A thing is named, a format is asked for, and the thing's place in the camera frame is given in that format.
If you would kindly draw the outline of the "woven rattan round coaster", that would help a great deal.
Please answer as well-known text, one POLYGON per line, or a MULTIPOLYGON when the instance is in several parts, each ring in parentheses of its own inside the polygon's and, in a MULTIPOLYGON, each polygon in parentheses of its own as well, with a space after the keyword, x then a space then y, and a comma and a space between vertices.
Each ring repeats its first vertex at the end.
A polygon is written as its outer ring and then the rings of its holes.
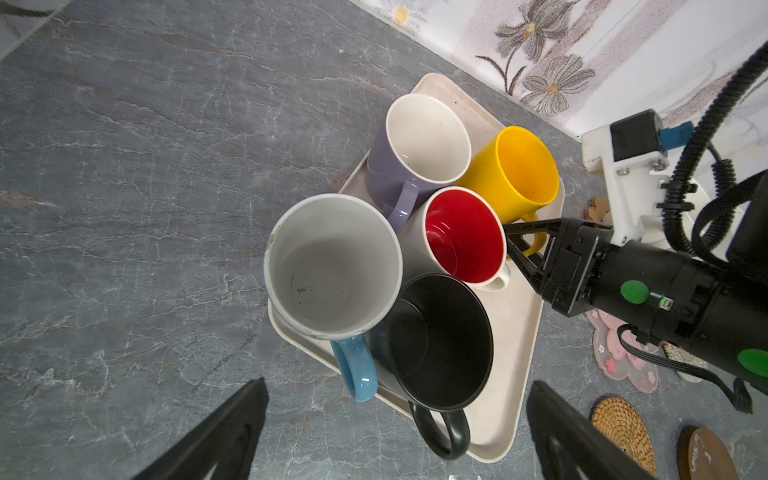
POLYGON ((656 476, 654 448, 639 412, 620 397, 598 400, 590 415, 593 426, 650 475, 656 476))

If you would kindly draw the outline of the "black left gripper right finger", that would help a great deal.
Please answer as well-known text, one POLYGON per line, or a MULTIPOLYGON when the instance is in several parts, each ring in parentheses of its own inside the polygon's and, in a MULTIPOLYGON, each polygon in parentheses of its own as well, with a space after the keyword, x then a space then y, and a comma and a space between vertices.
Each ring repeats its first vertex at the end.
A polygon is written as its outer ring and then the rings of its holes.
POLYGON ((536 380, 526 415, 545 479, 649 479, 547 383, 536 380))

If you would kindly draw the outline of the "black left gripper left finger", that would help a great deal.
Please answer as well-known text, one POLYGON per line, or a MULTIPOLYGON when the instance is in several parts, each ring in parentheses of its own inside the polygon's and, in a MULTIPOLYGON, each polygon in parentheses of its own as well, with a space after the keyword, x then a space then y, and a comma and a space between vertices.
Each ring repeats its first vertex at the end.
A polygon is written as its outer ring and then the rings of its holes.
POLYGON ((136 477, 247 479, 268 403, 265 380, 247 382, 136 477))

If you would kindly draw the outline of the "black mug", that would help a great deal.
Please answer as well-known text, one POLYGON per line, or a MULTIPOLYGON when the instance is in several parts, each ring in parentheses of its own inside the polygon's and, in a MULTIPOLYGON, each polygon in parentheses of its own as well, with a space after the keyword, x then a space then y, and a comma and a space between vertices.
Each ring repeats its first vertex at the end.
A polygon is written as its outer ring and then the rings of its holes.
POLYGON ((444 460, 471 443, 464 413, 492 370, 492 327, 478 296, 454 277, 431 273, 405 285, 367 333, 379 384, 403 397, 427 446, 444 460))

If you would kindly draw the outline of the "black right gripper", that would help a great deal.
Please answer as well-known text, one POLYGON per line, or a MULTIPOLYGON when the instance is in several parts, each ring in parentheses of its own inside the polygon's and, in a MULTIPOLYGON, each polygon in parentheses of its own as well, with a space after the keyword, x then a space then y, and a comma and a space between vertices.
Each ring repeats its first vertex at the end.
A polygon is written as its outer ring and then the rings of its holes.
POLYGON ((590 280, 596 275, 596 264, 610 249, 612 227, 557 218, 510 223, 503 228, 509 258, 554 311, 575 317, 589 309, 590 280), (549 236, 545 255, 534 252, 526 256, 524 235, 549 236))

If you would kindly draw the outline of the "white woven rope coaster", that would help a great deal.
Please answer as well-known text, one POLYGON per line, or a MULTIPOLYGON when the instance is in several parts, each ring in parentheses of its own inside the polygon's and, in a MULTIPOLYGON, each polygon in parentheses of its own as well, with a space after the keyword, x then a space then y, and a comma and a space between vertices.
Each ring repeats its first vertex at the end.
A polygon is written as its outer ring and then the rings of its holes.
MULTIPOLYGON (((678 363, 684 363, 686 365, 694 366, 697 368, 707 369, 708 363, 689 352, 670 344, 669 342, 663 342, 662 348, 664 350, 664 353, 666 357, 671 360, 678 363)), ((700 383, 702 382, 701 378, 692 376, 690 374, 680 372, 678 371, 677 374, 681 377, 682 380, 690 382, 690 383, 700 383)))

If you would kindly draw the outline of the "brown paw print coaster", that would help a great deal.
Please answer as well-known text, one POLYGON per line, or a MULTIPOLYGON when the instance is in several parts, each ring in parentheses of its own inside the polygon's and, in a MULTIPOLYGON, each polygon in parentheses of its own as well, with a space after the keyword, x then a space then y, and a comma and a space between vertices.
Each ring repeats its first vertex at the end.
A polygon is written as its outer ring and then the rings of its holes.
POLYGON ((597 196, 592 198, 584 210, 584 218, 589 221, 602 223, 610 212, 610 203, 607 198, 597 196))

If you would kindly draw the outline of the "pink cherry blossom coaster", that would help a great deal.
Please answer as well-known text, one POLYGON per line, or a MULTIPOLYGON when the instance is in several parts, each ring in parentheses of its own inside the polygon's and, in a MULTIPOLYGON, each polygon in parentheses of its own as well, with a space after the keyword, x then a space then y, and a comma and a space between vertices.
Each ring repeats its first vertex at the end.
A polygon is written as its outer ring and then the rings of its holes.
POLYGON ((603 374, 615 381, 628 379, 638 391, 654 393, 659 386, 658 368, 624 348, 618 329, 625 322, 598 309, 588 311, 586 316, 594 328, 593 352, 603 374))

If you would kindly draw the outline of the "glossy amber round coaster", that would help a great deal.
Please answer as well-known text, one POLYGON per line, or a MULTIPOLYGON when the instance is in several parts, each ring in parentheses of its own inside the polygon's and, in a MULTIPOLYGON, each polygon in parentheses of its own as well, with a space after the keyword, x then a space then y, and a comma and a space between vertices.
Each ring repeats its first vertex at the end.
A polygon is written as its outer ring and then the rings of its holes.
POLYGON ((723 442, 704 427, 689 425, 682 429, 677 443, 677 466, 682 480, 739 479, 723 442))

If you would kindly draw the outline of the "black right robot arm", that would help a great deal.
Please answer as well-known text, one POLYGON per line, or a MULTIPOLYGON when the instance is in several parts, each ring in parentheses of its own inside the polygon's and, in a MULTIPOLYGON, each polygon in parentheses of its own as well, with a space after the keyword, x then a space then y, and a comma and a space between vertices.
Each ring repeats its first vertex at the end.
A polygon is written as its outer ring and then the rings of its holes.
POLYGON ((751 384, 767 390, 767 174, 705 206, 692 229, 695 255, 639 241, 616 246, 610 227, 560 218, 505 226, 508 253, 545 302, 566 317, 593 308, 624 321, 642 343, 668 342, 736 377, 729 389, 710 371, 651 357, 652 363, 716 384, 731 401, 751 384), (704 250, 714 217, 749 205, 726 260, 704 250))

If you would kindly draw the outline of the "yellow mug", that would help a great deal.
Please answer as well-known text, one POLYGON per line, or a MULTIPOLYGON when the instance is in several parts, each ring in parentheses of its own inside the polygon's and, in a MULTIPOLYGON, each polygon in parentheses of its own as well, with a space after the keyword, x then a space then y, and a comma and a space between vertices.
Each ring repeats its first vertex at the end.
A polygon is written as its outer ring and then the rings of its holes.
POLYGON ((502 224, 534 222, 560 191, 560 176, 547 146, 530 131, 502 130, 456 182, 482 197, 502 224))

